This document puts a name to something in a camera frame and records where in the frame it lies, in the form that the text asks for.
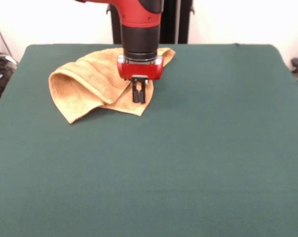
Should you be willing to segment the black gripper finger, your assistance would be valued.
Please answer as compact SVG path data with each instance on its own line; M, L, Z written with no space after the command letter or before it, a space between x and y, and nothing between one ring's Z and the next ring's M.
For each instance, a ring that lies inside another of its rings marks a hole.
M133 97L133 103L139 103L139 92L137 90L136 78L132 78L132 97Z
M139 101L141 104L145 104L146 103L146 80L141 79L139 80L139 82L141 83L141 90L139 91Z

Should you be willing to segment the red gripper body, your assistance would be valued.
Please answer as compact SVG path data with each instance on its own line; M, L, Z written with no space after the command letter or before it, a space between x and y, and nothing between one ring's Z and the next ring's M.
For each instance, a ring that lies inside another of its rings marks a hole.
M124 55L117 59L117 69L122 79L145 78L148 80L159 80L163 71L163 57L157 56L149 61L132 61Z

